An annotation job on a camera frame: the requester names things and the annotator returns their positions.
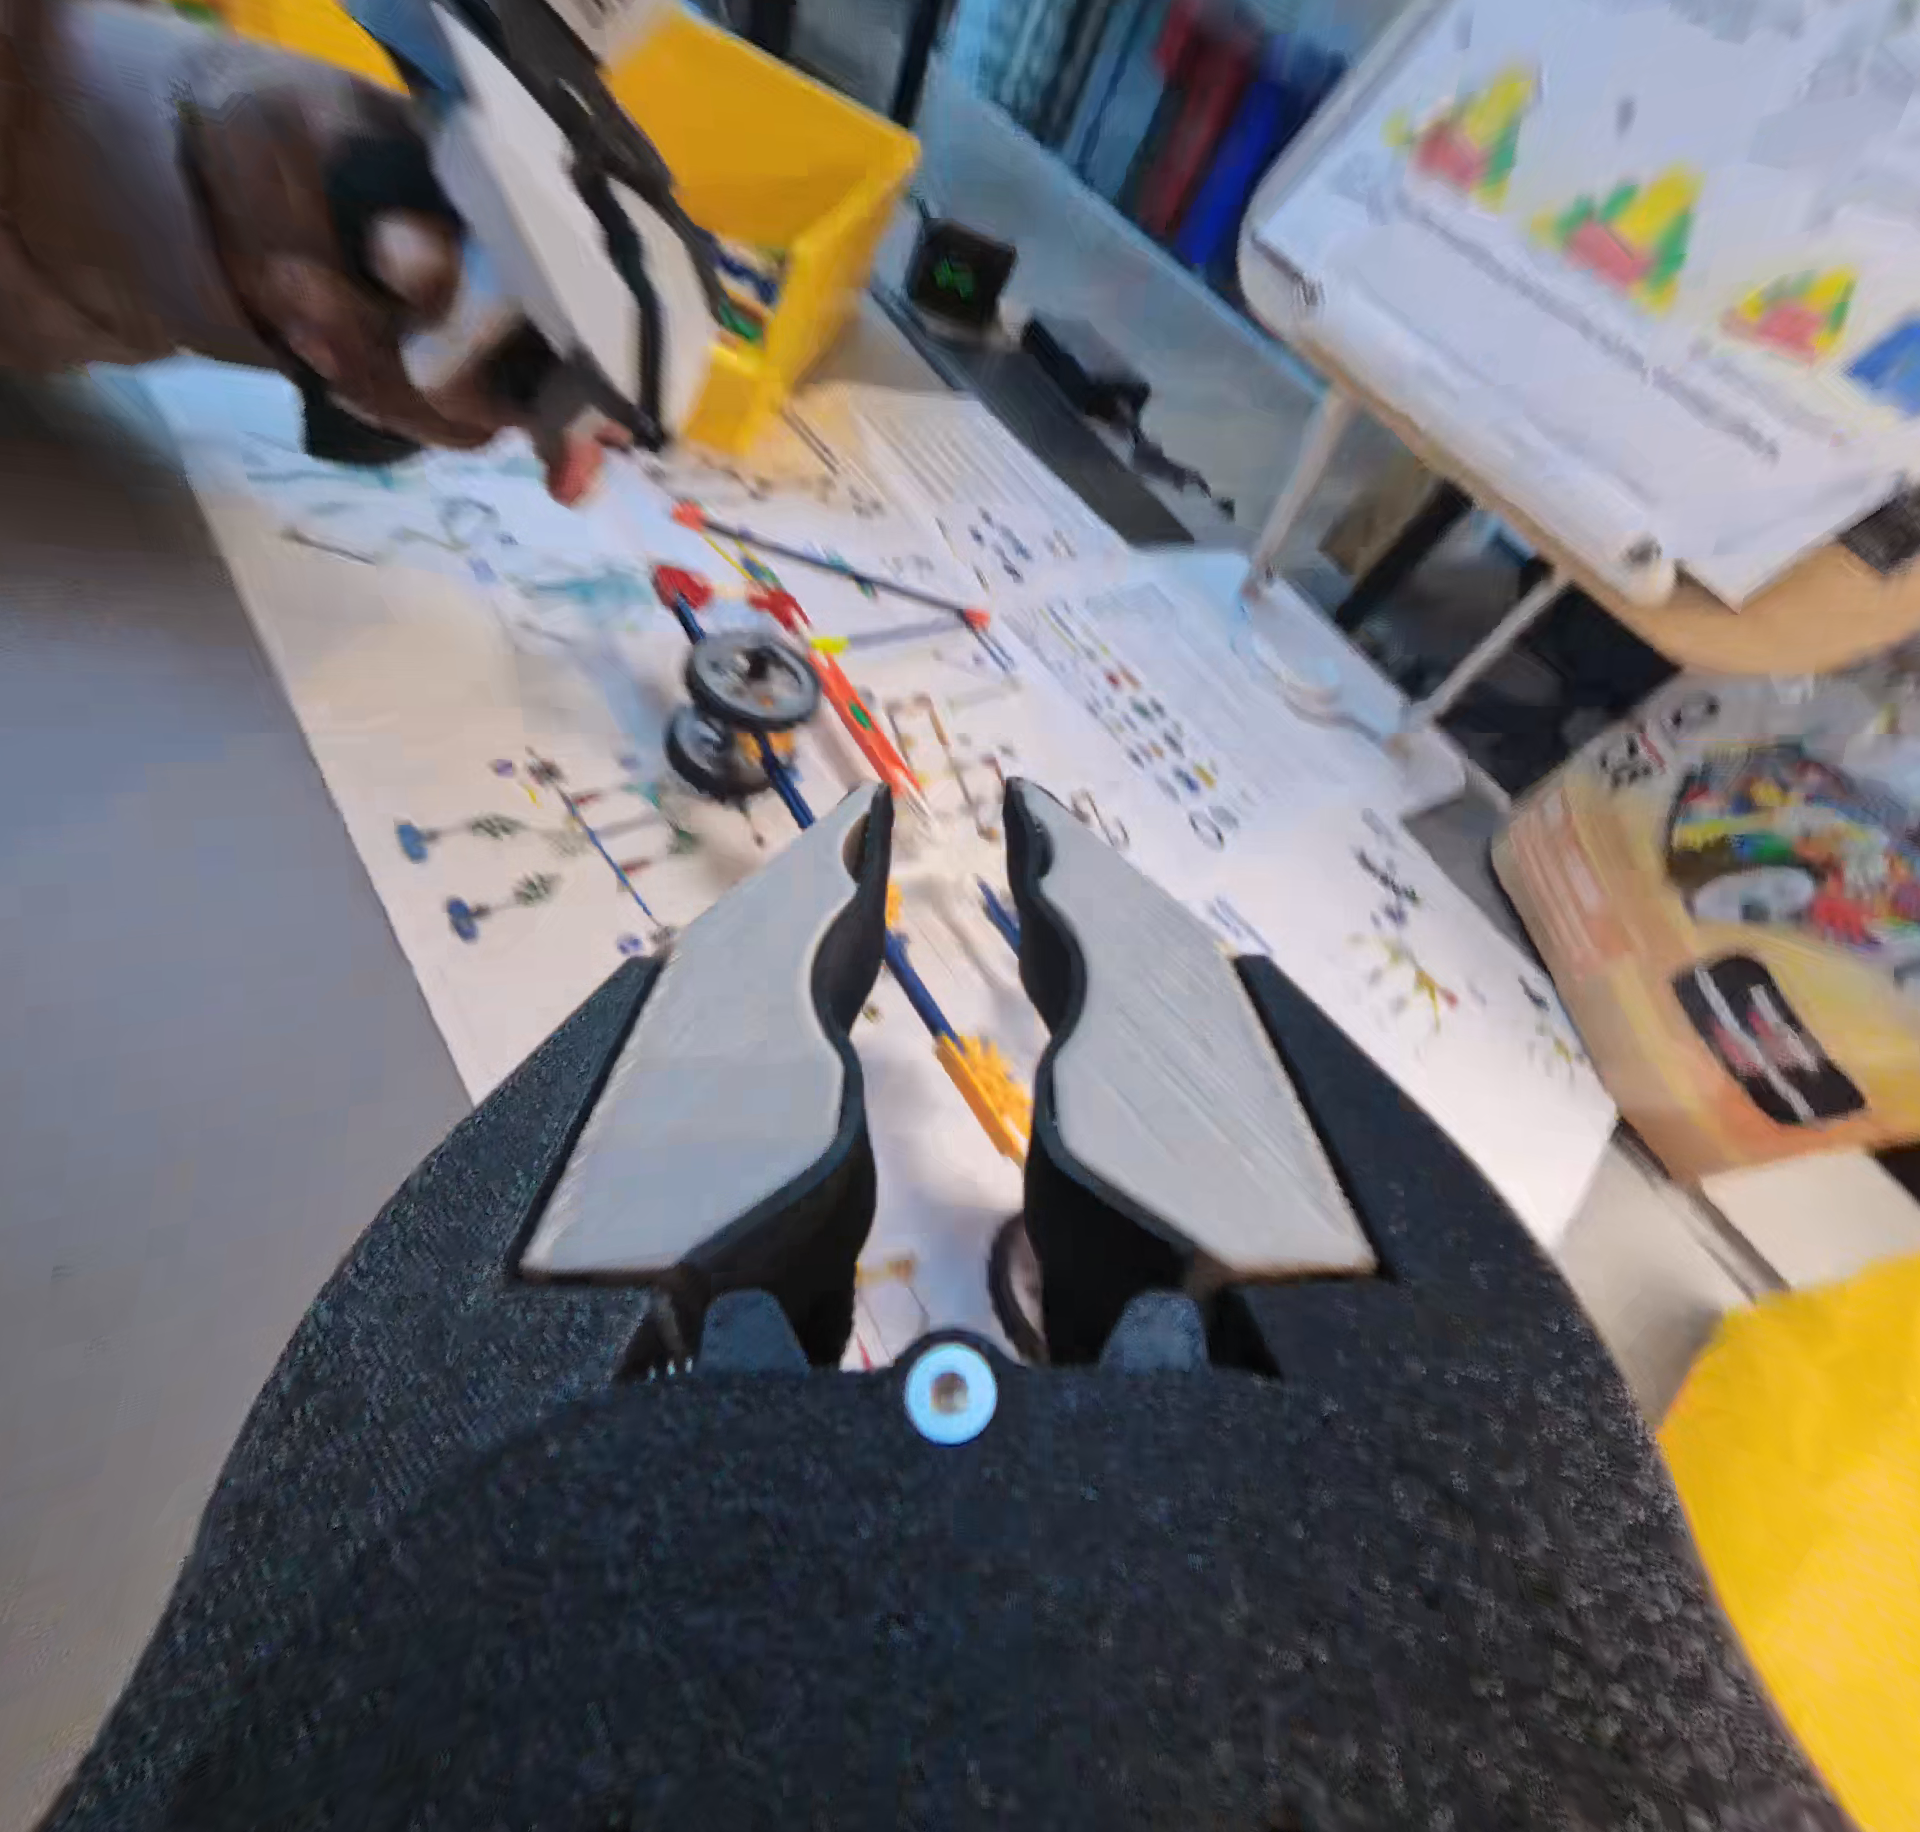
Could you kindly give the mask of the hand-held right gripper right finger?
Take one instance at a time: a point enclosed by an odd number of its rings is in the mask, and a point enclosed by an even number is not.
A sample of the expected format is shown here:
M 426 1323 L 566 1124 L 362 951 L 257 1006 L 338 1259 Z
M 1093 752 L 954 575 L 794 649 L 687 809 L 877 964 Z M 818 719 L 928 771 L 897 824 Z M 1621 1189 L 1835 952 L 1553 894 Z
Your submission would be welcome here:
M 1023 992 L 1045 1029 L 1020 1230 L 1043 1360 L 1098 1360 L 1143 1294 L 1353 1282 L 1373 1238 L 1236 957 L 1120 849 L 1009 783 Z

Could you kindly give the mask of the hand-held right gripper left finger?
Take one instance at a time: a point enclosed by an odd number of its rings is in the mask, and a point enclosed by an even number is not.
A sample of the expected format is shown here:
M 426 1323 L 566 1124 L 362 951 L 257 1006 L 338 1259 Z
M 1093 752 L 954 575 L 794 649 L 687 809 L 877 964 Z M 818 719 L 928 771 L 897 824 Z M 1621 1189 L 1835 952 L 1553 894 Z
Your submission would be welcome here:
M 678 1358 L 724 1294 L 776 1297 L 807 1360 L 853 1336 L 877 1203 L 853 1030 L 881 973 L 896 801 L 860 788 L 653 971 L 517 1268 L 662 1294 Z

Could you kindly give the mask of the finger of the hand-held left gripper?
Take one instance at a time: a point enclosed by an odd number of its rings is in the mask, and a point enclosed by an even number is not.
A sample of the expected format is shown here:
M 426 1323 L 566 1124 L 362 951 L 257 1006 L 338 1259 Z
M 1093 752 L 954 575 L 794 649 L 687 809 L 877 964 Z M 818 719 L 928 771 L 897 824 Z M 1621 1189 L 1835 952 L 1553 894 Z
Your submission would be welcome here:
M 676 442 L 719 336 L 710 241 L 594 54 L 554 17 L 509 32 L 434 2 L 427 161 L 462 229 L 454 312 L 419 387 L 482 366 L 514 404 L 632 446 Z

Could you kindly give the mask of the black toy wheel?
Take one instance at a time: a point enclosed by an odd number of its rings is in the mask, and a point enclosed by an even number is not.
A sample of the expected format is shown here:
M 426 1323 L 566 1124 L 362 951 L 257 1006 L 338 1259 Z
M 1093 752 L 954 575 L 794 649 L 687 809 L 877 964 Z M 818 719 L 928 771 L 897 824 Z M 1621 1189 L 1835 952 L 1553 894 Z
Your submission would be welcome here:
M 1011 1215 L 997 1226 L 985 1284 L 997 1326 L 1012 1354 L 1029 1366 L 1052 1363 L 1041 1268 L 1020 1215 Z
M 686 657 L 686 689 L 708 719 L 757 740 L 802 729 L 825 704 L 811 657 L 777 631 L 746 628 L 696 640 Z
M 674 712 L 662 749 L 674 775 L 711 803 L 745 807 L 774 786 L 758 741 L 694 703 Z

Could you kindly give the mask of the blue rods with orange connector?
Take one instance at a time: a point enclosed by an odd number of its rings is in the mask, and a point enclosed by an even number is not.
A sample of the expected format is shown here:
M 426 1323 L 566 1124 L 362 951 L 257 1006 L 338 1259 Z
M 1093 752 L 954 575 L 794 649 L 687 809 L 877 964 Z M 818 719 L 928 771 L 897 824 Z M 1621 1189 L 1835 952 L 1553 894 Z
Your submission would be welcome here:
M 752 593 L 789 595 L 805 610 L 822 604 L 825 618 L 803 619 L 803 638 L 825 654 L 877 655 L 951 643 L 983 655 L 989 669 L 1014 669 L 1014 655 L 997 638 L 995 616 L 983 604 L 862 563 L 838 550 L 787 544 L 766 529 L 727 520 L 697 501 L 669 501 L 669 517 L 723 553 Z

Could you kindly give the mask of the colourful rod and connector model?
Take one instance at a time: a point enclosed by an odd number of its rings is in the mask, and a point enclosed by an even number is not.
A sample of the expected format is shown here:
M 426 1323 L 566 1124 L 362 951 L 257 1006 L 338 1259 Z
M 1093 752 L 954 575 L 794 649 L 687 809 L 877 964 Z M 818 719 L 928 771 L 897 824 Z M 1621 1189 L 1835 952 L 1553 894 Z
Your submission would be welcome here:
M 659 603 L 681 623 L 689 643 L 708 634 L 699 619 L 702 606 L 714 596 L 711 582 L 702 575 L 674 566 L 654 563 L 651 567 L 651 586 Z M 894 741 L 881 732 L 871 706 L 850 685 L 850 679 L 835 657 L 803 641 L 797 648 L 811 657 L 822 689 L 825 704 L 853 740 L 858 752 L 871 766 L 877 783 L 896 800 L 914 803 L 920 785 L 909 768 Z M 777 737 L 757 740 L 766 766 L 774 780 L 774 790 L 805 830 L 814 824 L 814 814 L 803 801 L 796 771 L 787 754 L 780 749 Z M 1011 1163 L 1024 1166 L 1027 1141 L 1033 1124 L 1033 1101 L 1027 1087 L 1014 1078 L 1007 1054 L 999 1051 L 997 1040 L 983 1034 L 964 1034 L 956 1029 L 951 1015 L 937 1002 L 909 948 L 906 931 L 897 917 L 897 894 L 890 892 L 886 903 L 886 951 L 884 963 L 901 988 L 906 1004 L 922 1021 L 935 1059 L 960 1093 L 974 1122 Z

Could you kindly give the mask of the person's left forearm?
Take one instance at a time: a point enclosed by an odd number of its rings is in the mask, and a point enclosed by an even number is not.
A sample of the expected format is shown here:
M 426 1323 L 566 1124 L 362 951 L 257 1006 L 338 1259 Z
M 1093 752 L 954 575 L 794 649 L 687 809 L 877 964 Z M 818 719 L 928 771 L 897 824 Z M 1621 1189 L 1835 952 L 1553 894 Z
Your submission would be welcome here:
M 273 367 L 182 163 L 203 32 L 161 0 L 3 0 L 3 366 Z

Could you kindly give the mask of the grey desk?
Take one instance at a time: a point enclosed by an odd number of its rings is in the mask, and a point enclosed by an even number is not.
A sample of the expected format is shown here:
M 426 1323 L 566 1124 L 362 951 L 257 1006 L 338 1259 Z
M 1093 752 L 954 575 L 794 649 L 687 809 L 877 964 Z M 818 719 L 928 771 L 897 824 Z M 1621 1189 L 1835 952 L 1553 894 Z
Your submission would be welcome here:
M 150 426 L 5 390 L 5 1632 L 40 1827 L 1840 1827 L 1597 1333 L 1262 957 L 1380 1272 L 1164 1272 L 988 1422 L 521 1238 L 659 961 L 462 1122 Z

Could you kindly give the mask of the white instruction sheet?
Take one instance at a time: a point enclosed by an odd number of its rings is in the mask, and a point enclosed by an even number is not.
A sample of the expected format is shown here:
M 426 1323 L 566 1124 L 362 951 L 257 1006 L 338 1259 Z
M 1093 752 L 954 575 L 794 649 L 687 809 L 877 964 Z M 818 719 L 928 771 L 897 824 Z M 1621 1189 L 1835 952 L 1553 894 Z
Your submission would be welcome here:
M 512 1262 L 539 1286 L 625 1286 L 536 1282 L 520 1251 L 653 971 L 803 832 L 774 788 L 724 807 L 666 764 L 691 643 L 651 586 L 686 551 L 662 494 L 625 477 L 582 520 L 499 456 L 327 465 L 266 374 L 161 366 L 155 387 L 474 1098 L 573 1009 L 563 985 L 621 971 L 628 1002 L 531 1168 Z M 1401 775 L 1236 666 L 1210 596 L 1140 556 L 1126 573 L 1052 542 L 1041 529 L 1024 570 L 1039 595 L 991 596 L 1011 673 L 951 643 L 850 655 L 920 785 L 914 803 L 891 794 L 888 897 L 937 1002 L 997 1040 L 1033 1099 L 1048 1034 L 1020 985 L 1003 800 L 1039 783 L 1236 957 L 1378 1255 L 1367 1279 L 1230 1290 L 1206 1325 L 1289 1297 L 1316 1336 L 1396 1296 L 1447 1347 L 1518 1347 L 1562 1316 L 1581 1336 L 1541 1244 L 1597 1173 L 1616 1106 L 1550 981 L 1406 834 Z M 715 582 L 708 631 L 807 641 L 748 606 L 740 573 Z M 814 820 L 884 788 L 826 704 L 777 745 Z M 974 1122 L 886 963 L 853 1042 L 877 1203 L 853 1336 L 826 1366 L 983 1333 L 989 1244 L 1023 1203 L 1023 1166 Z M 653 1296 L 662 1338 L 674 1316 Z

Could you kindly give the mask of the small black display box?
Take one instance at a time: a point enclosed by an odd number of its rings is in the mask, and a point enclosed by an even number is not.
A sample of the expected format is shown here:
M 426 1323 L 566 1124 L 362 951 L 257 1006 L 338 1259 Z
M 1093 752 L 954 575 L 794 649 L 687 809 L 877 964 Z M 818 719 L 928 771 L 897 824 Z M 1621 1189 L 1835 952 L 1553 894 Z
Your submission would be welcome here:
M 905 276 L 905 296 L 920 318 L 954 335 L 985 339 L 999 329 L 1018 244 L 951 217 L 922 217 Z

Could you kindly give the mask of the black power adapter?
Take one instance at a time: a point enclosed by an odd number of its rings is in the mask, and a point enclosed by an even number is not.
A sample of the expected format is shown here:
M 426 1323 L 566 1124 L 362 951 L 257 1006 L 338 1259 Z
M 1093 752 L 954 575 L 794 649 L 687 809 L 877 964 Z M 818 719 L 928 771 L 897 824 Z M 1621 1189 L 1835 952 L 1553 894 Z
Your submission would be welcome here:
M 1030 312 L 1020 327 L 1020 351 L 1079 415 L 1128 433 L 1141 426 L 1149 380 L 1088 318 Z

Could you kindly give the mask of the colourful cardboard toy box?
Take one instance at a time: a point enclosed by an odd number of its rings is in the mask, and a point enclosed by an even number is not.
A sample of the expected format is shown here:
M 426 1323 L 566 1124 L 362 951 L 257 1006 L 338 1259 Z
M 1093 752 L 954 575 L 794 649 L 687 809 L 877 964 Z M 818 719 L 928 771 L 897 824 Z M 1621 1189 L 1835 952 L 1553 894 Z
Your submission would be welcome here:
M 1515 803 L 1492 867 L 1673 1179 L 1916 1144 L 1914 641 L 1674 674 Z

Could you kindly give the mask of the wooden document stand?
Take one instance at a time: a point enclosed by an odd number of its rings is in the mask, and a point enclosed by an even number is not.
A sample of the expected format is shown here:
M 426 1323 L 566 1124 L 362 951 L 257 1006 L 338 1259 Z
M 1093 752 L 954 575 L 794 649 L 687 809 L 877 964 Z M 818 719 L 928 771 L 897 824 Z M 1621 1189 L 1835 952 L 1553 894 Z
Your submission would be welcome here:
M 1916 635 L 1916 0 L 1416 0 L 1237 273 L 1350 417 L 1674 664 Z

